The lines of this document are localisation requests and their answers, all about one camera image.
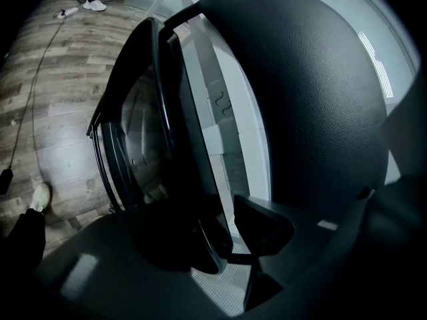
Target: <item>power cord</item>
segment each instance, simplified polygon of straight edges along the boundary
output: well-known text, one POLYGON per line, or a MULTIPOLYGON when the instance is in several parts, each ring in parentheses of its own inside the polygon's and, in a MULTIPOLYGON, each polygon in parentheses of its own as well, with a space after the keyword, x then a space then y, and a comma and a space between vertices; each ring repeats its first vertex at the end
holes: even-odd
POLYGON ((38 66, 37 66, 37 70, 36 70, 36 72, 34 74, 33 80, 31 81, 31 86, 30 86, 30 90, 29 90, 27 102, 25 103, 25 107, 24 107, 24 111, 23 111, 23 114, 22 114, 22 118, 21 118, 21 120, 19 122, 18 132, 17 132, 17 135, 16 135, 15 144, 13 146, 10 164, 9 164, 9 166, 8 166, 7 169, 3 170, 3 172, 2 172, 2 174, 0 176, 0 194, 2 194, 2 195, 6 194, 7 189, 9 188, 10 182, 11 182, 12 177, 13 177, 12 170, 11 170, 12 169, 12 164, 13 164, 13 158, 15 157, 15 152, 16 152, 16 148, 17 148, 18 140, 19 140, 19 134, 21 132, 22 123, 23 123, 23 120, 24 120, 24 117, 25 117, 25 113, 27 112, 27 107, 28 107, 29 100, 31 98, 31 94, 33 95, 33 105, 32 105, 32 108, 31 108, 31 120, 32 120, 32 124, 33 124, 33 146, 34 146, 34 152, 35 152, 35 155, 36 155, 36 158, 37 158, 37 166, 39 168, 40 176, 43 178, 43 175, 42 175, 42 172, 41 172, 41 167, 40 167, 40 162, 39 162, 39 156, 38 156, 37 148, 36 148, 36 144, 35 144, 35 128, 34 128, 35 85, 37 83, 37 78, 39 76, 40 67, 41 67, 41 64, 42 64, 42 62, 43 62, 43 60, 45 58, 46 52, 50 48, 53 40, 55 39, 55 37, 58 34, 59 30, 61 29, 62 25, 64 24, 64 20, 65 19, 63 19, 60 22, 57 30, 55 31, 55 33, 53 34, 53 36, 52 36, 52 38, 50 40, 50 42, 47 44, 46 49, 44 50, 44 52, 43 52, 43 54, 41 56, 40 62, 38 64, 38 66))

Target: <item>leather surface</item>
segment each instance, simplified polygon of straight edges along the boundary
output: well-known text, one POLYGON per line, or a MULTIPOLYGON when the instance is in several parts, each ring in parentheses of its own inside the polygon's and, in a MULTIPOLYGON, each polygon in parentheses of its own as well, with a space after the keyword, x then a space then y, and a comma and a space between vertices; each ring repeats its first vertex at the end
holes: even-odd
POLYGON ((356 32, 319 0, 201 0, 254 90, 268 140, 272 201, 339 220, 384 183, 379 80, 356 32))

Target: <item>beige shoe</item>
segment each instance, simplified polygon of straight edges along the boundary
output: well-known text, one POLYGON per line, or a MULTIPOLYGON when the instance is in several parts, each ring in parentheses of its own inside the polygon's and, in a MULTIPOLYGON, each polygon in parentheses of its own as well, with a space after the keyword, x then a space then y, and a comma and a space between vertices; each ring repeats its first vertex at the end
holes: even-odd
POLYGON ((52 193, 50 186, 46 183, 41 183, 34 191, 33 201, 29 208, 38 212, 43 212, 43 210, 49 206, 51 198, 52 193))

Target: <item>wooden floor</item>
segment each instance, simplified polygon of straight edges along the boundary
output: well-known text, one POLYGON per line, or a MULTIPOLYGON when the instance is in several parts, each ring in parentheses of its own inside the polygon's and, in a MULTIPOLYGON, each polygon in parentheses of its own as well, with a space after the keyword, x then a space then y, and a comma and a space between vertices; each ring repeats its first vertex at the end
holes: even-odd
MULTIPOLYGON (((104 12, 79 8, 66 18, 37 79, 34 140, 31 102, 24 117, 14 177, 8 194, 0 196, 0 226, 6 236, 28 208, 34 188, 43 180, 50 182, 53 200, 45 217, 45 253, 109 212, 93 145, 85 132, 123 44, 145 17, 144 11, 123 2, 107 3, 104 12)), ((0 169, 9 164, 31 81, 61 22, 53 15, 78 5, 76 0, 43 0, 10 49, 0 71, 0 169)))

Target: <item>cable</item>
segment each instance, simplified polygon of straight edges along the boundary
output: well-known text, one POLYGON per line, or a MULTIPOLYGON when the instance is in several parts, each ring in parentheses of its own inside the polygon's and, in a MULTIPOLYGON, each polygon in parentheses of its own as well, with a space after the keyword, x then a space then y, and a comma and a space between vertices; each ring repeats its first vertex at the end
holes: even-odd
POLYGON ((65 19, 63 19, 63 20, 60 22, 60 24, 59 24, 59 26, 58 26, 58 28, 57 28, 56 32, 53 34, 53 36, 52 36, 52 38, 51 38, 50 42, 47 44, 47 47, 46 47, 46 49, 44 50, 44 52, 43 52, 43 54, 42 54, 42 56, 41 56, 40 62, 39 62, 39 64, 38 64, 38 66, 37 66, 37 70, 36 70, 36 72, 35 72, 35 74, 34 74, 33 80, 31 81, 31 86, 30 86, 30 89, 29 89, 29 94, 28 94, 27 102, 26 102, 25 107, 24 107, 24 112, 23 112, 23 114, 22 114, 21 121, 19 122, 18 133, 17 133, 17 135, 16 135, 15 144, 14 144, 14 146, 13 146, 13 150, 12 150, 11 161, 10 161, 10 164, 9 164, 9 167, 8 167, 9 169, 11 169, 11 168, 12 168, 13 158, 15 157, 16 147, 17 147, 17 145, 18 145, 19 134, 20 134, 20 132, 21 132, 22 123, 23 123, 23 121, 24 121, 25 113, 26 113, 26 111, 27 111, 28 102, 29 102, 29 100, 30 100, 30 98, 31 98, 31 94, 33 94, 33 105, 32 105, 32 108, 31 108, 31 119, 32 119, 32 123, 33 123, 33 144, 34 144, 34 151, 35 151, 35 155, 36 155, 36 157, 37 157, 37 166, 38 166, 38 168, 39 168, 40 175, 41 175, 41 168, 40 168, 39 156, 38 156, 38 154, 37 154, 37 148, 36 148, 36 146, 35 146, 35 132, 34 132, 34 130, 35 130, 35 129, 34 129, 35 84, 36 84, 36 82, 37 82, 37 77, 39 76, 40 67, 41 67, 41 64, 42 64, 42 62, 43 62, 43 60, 44 60, 44 58, 45 58, 45 54, 46 54, 47 50, 50 48, 50 46, 51 46, 51 44, 52 44, 53 40, 55 39, 56 35, 58 34, 59 30, 61 29, 62 24, 64 24, 64 20, 65 20, 65 19))

